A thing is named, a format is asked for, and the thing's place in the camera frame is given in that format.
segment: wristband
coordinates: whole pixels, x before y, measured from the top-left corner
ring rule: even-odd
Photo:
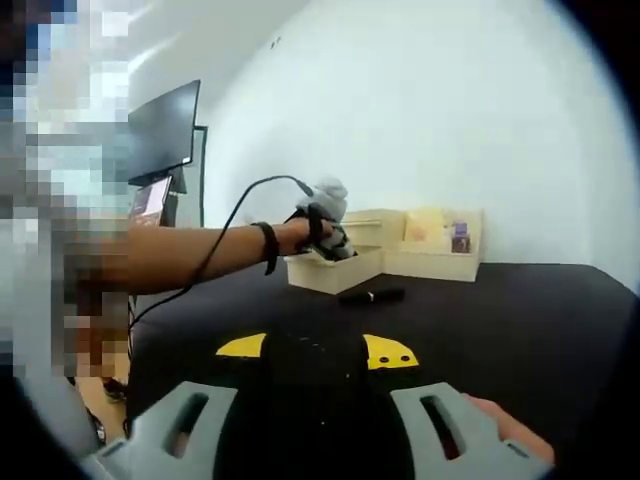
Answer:
[[[265,222],[252,223],[251,225],[259,227],[264,235],[264,248],[262,250],[262,261],[267,262],[267,271],[265,275],[271,275],[276,269],[278,256],[280,255],[280,244],[276,238],[273,227]]]

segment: hand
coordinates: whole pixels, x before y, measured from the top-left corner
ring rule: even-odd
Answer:
[[[463,395],[498,423],[500,440],[515,440],[553,465],[555,460],[553,447],[540,436],[533,433],[529,428],[505,412],[497,403],[483,398],[472,397],[466,393],[463,393]]]
[[[294,218],[284,225],[273,227],[278,243],[280,255],[295,255],[298,245],[309,238],[309,220],[306,218]],[[328,238],[333,234],[333,227],[329,222],[322,220],[322,237]]]

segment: yellow marker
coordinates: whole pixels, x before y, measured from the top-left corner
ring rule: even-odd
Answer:
[[[250,337],[238,338],[223,345],[218,349],[216,355],[224,355],[227,357],[254,357],[260,358],[260,350],[262,349],[262,341],[267,335],[259,333]]]
[[[416,356],[400,342],[375,335],[363,335],[367,342],[369,370],[378,368],[415,367],[418,364]]]

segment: black monitor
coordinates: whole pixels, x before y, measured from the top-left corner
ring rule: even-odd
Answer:
[[[129,114],[129,185],[146,187],[192,162],[200,80],[178,87]]]

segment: floor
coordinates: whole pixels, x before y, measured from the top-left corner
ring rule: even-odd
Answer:
[[[126,352],[115,354],[116,378],[127,382],[129,378],[129,358]],[[107,433],[107,443],[123,437],[122,422],[125,419],[124,403],[108,403],[102,390],[102,382],[97,377],[77,378],[80,394],[87,408],[100,419]]]

